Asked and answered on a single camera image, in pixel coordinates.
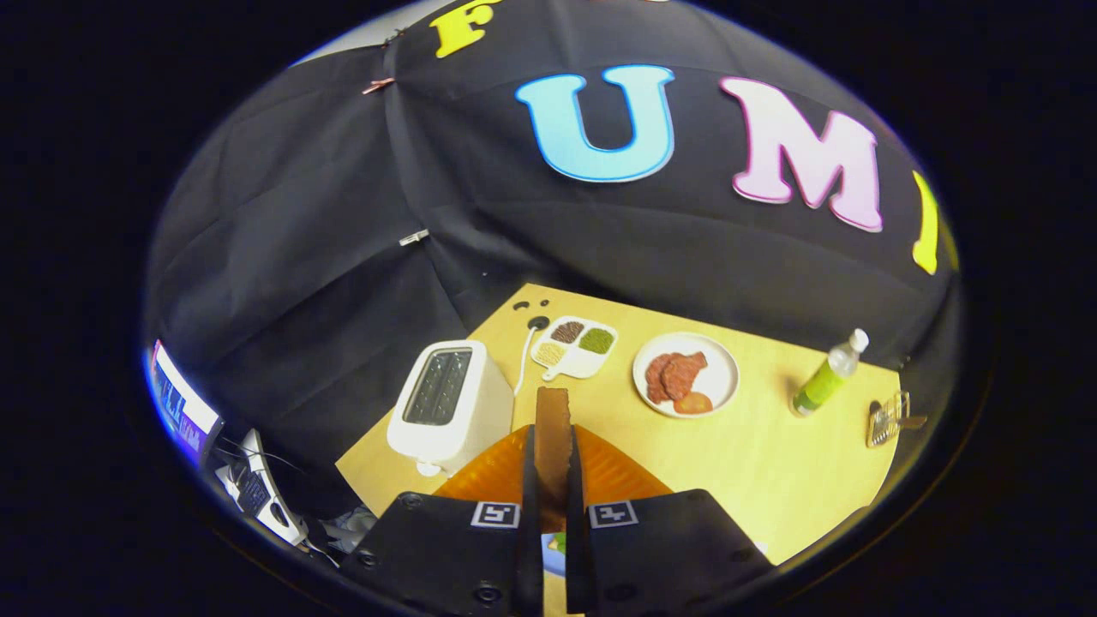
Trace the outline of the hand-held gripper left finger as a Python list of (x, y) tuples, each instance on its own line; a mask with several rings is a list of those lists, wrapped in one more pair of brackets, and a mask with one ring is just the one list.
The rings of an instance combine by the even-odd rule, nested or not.
[(402, 616), (541, 616), (534, 430), (493, 445), (459, 491), (404, 491), (342, 559), (341, 574)]

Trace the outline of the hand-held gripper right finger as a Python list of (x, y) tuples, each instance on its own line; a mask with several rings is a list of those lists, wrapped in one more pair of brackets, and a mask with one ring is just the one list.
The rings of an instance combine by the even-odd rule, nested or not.
[(776, 568), (705, 489), (674, 492), (572, 426), (566, 607), (584, 616), (710, 616)]

